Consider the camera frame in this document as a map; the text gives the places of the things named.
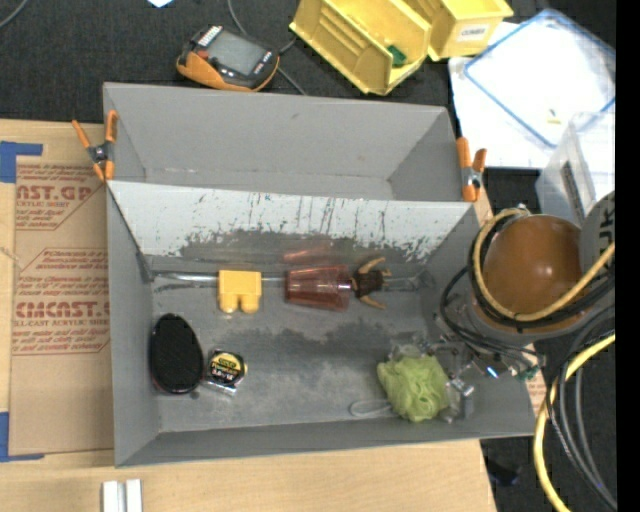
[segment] brown ball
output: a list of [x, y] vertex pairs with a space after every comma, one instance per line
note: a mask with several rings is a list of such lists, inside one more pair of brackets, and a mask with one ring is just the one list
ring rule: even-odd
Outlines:
[[491, 295], [516, 313], [535, 313], [558, 300], [582, 276], [580, 230], [552, 215], [520, 217], [498, 232], [482, 276]]

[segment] orange device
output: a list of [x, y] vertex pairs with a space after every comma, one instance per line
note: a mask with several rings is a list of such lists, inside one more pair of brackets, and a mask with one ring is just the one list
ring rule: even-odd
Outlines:
[[181, 75], [213, 89], [259, 91], [278, 69], [278, 51], [221, 25], [198, 31], [178, 57]]

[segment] black oval object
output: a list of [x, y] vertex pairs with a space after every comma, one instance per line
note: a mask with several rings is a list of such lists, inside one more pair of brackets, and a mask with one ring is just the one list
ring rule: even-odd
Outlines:
[[167, 393], [192, 391], [202, 379], [204, 356], [191, 326], [180, 316], [163, 315], [149, 343], [151, 378]]

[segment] black floor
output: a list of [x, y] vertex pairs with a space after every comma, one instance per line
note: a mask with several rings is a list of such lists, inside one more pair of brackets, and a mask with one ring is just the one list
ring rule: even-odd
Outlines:
[[[19, 3], [0, 2], [0, 23]], [[515, 16], [506, 21], [524, 21], [552, 7], [616, 47], [616, 0], [509, 3]], [[295, 0], [236, 0], [233, 5], [244, 28], [255, 37], [276, 46], [293, 37], [288, 24]], [[101, 86], [105, 81], [198, 87], [178, 75], [175, 59], [195, 30], [214, 22], [233, 24], [226, 0], [174, 0], [165, 9], [153, 8], [146, 0], [31, 0], [0, 28], [0, 117], [102, 122]], [[283, 55], [282, 67], [309, 95], [363, 97], [300, 40]], [[280, 74], [271, 90], [298, 94]], [[457, 126], [444, 61], [427, 61], [388, 96], [367, 99], [444, 106], [452, 126]], [[535, 171], [488, 169], [486, 185], [494, 209], [525, 203], [537, 210], [535, 179]], [[538, 349], [557, 364], [569, 342], [539, 343]], [[584, 380], [586, 426], [594, 457], [603, 478], [617, 493], [615, 350], [589, 365]], [[607, 510], [573, 469], [556, 438], [547, 435], [552, 479], [561, 497], [574, 511]], [[498, 469], [507, 470], [497, 473], [502, 481], [495, 487], [500, 512], [552, 510], [535, 474], [531, 442], [523, 438], [482, 443], [490, 469], [499, 464]]]

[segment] gray bin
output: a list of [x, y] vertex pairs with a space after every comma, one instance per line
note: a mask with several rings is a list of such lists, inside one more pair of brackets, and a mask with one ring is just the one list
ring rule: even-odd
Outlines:
[[[530, 435], [534, 415], [514, 379], [469, 375], [475, 413], [447, 424], [361, 418], [384, 398], [376, 364], [391, 340], [425, 331], [478, 230], [460, 199], [444, 108], [197, 88], [104, 86], [120, 117], [108, 182], [111, 349], [117, 466]], [[384, 256], [418, 291], [378, 292], [385, 310], [288, 304], [277, 276]], [[226, 314], [214, 287], [175, 286], [167, 272], [255, 270], [260, 309]], [[183, 316], [205, 354], [247, 361], [230, 397], [165, 395], [148, 341], [164, 313]]]

